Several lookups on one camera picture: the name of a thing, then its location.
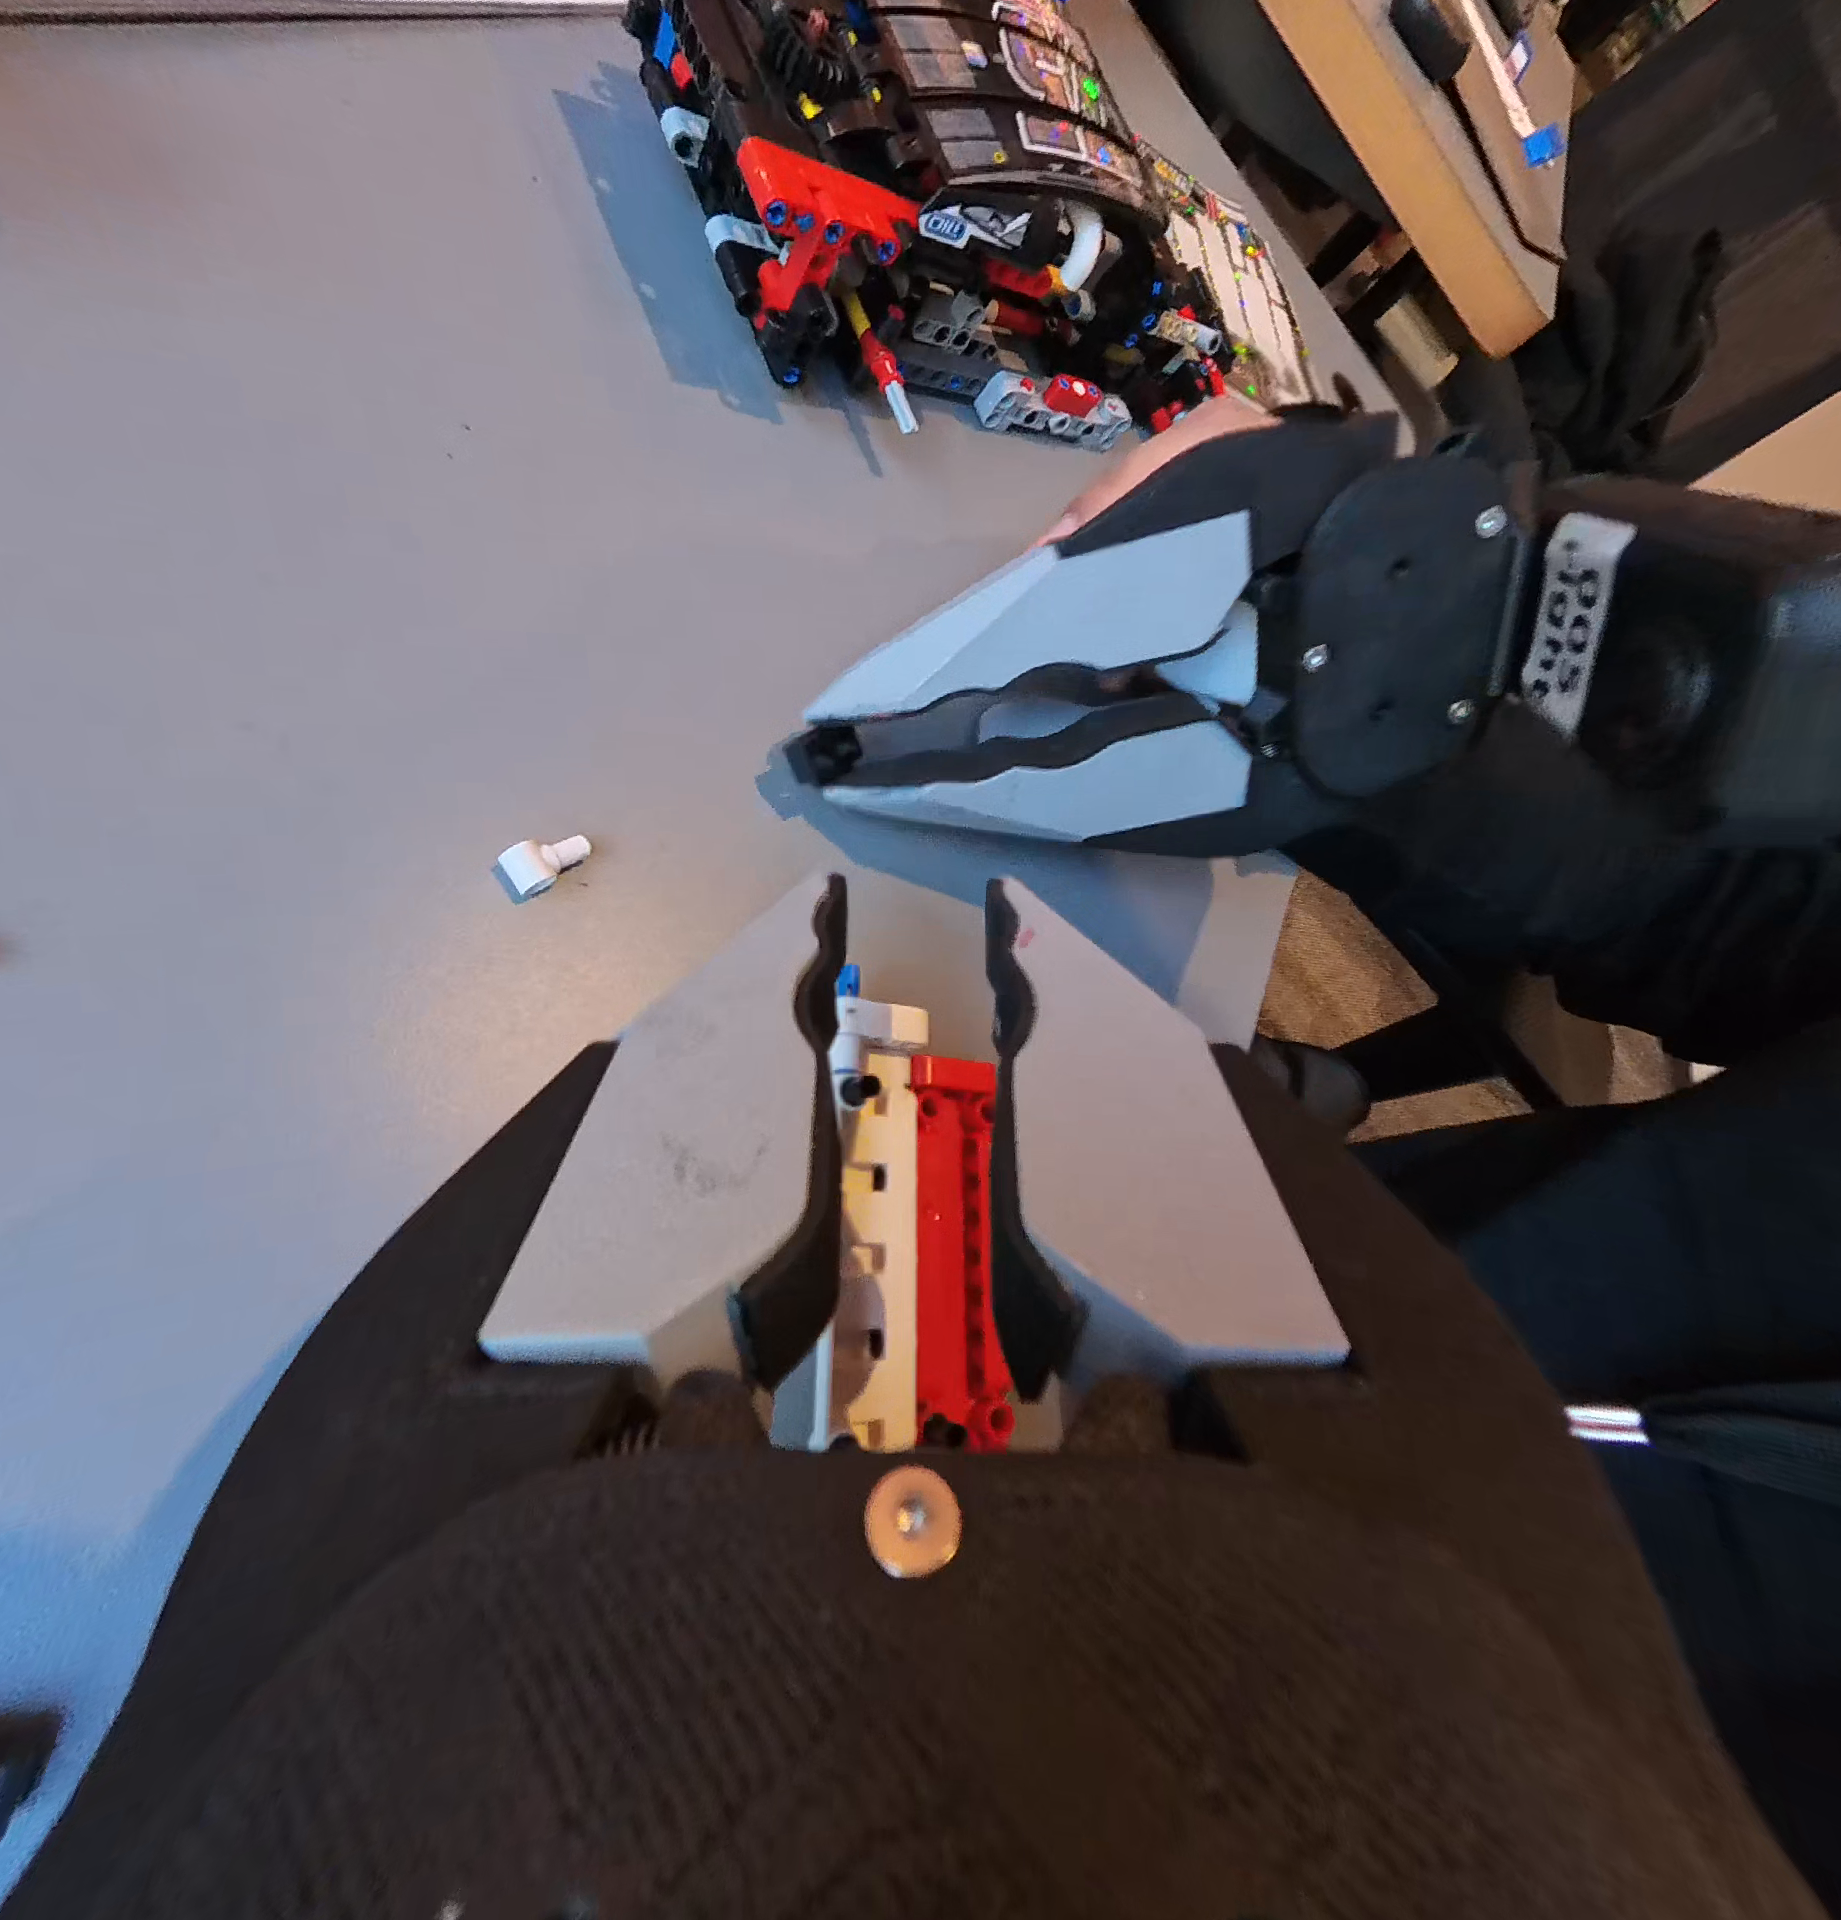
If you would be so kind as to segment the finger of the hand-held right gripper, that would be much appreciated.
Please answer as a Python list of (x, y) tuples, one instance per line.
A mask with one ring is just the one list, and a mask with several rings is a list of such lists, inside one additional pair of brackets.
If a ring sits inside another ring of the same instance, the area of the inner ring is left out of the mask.
[(1198, 816), (1247, 806), (1255, 758), (1231, 727), (1198, 719), (1192, 727), (1129, 734), (1064, 766), (996, 766), (985, 776), (868, 776), (829, 784), (829, 806), (960, 830), (1028, 843), (1102, 843), (1139, 830), (1186, 830)]
[(917, 719), (1051, 664), (1161, 664), (1186, 696), (1247, 704), (1261, 689), (1261, 618), (1240, 607), (1247, 520), (1237, 508), (1096, 550), (1041, 541), (843, 664), (807, 720)]

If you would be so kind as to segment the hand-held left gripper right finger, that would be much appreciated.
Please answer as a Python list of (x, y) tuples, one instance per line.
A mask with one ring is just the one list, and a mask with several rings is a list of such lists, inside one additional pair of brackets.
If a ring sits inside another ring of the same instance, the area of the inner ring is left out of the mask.
[(992, 1309), (1018, 1401), (1218, 1368), (1333, 1374), (1348, 1333), (1209, 1035), (1028, 886), (985, 886)]

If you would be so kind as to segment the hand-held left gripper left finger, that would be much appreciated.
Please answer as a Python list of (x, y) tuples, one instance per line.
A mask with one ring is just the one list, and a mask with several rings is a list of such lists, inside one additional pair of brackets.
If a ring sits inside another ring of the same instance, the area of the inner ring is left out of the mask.
[(478, 1333), (779, 1389), (840, 1305), (833, 983), (843, 881), (810, 874), (616, 1040)]

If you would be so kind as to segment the white and red brick assembly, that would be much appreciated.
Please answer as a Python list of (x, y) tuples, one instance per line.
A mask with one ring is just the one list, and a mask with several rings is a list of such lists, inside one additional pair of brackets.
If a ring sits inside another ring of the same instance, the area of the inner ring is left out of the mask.
[(992, 1309), (996, 1065), (937, 1050), (923, 1008), (833, 983), (840, 1305), (775, 1392), (779, 1448), (1002, 1455), (1018, 1401)]

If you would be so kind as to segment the person's right forearm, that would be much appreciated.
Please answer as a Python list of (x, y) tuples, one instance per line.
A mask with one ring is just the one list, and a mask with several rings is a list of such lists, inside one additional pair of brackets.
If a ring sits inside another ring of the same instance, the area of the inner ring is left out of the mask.
[(1285, 850), (1374, 923), (1546, 972), (1565, 1014), (1690, 1065), (1841, 1018), (1841, 830), (1794, 843), (1666, 830), (1546, 720), (1497, 720)]

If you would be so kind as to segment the grey desk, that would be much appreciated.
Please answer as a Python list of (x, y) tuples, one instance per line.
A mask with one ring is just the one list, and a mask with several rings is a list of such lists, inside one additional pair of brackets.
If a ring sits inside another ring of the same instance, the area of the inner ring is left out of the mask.
[(576, 1046), (843, 868), (980, 1050), (963, 850), (760, 773), (1102, 469), (917, 418), (768, 381), (604, 16), (0, 28), (0, 1883), (293, 1347)]

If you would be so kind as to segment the person's right hand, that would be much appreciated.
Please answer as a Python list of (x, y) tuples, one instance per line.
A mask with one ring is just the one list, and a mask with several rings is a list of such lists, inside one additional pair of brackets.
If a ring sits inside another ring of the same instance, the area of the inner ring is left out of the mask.
[(1071, 508), (1041, 534), (1041, 541), (1064, 541), (1077, 537), (1084, 520), (1096, 520), (1108, 505), (1122, 505), (1125, 492), (1139, 492), (1140, 484), (1155, 484), (1162, 467), (1174, 467), (1179, 452), (1218, 440), (1218, 434), (1247, 434), (1247, 429), (1271, 429), (1282, 428), (1282, 415), (1261, 411), (1240, 392), (1209, 396), (1192, 415), (1179, 415), (1172, 429), (1139, 440), (1129, 452), (1122, 452), (1112, 467), (1102, 467), (1084, 492), (1071, 499)]

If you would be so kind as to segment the printed instruction sheet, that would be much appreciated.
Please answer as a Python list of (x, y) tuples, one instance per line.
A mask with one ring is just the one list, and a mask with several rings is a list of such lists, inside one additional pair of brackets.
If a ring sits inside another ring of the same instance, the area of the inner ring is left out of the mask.
[(1231, 381), (1271, 411), (1317, 405), (1312, 349), (1271, 242), (1162, 151), (1140, 144), (1140, 158), (1172, 206), (1172, 253), (1198, 288), (1192, 316), (1231, 349)]

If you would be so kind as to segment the black cloth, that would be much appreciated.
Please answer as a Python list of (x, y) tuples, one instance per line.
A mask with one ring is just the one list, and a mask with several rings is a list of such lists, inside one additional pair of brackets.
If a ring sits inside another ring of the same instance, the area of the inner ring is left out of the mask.
[(1611, 231), (1574, 258), (1549, 324), (1515, 349), (1535, 452), (1563, 475), (1649, 475), (1721, 343), (1722, 231)]

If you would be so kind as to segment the wooden side table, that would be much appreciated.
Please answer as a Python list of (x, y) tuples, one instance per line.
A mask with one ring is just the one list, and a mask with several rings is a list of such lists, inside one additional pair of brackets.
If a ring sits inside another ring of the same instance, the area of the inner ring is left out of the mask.
[(1267, 16), (1386, 218), (1422, 258), (1441, 296), (1486, 356), (1535, 343), (1563, 293), (1563, 206), (1578, 69), (1563, 53), (1554, 7), (1441, 7), (1464, 28), (1450, 85), (1403, 53), (1395, 7), (1267, 0)]

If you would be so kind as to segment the black and red brick car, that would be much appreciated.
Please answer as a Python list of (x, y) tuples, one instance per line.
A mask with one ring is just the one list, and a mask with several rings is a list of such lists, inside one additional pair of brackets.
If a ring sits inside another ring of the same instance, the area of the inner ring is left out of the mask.
[(620, 7), (661, 138), (768, 377), (819, 364), (917, 429), (1108, 452), (1240, 392), (1172, 206), (1064, 7)]

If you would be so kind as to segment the person's legs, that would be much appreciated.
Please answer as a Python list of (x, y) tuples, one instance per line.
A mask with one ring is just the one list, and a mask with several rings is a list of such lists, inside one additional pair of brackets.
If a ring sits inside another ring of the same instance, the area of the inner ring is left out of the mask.
[(1771, 1830), (1841, 1913), (1841, 1018), (1630, 1111), (1361, 1150), (1601, 1472)]

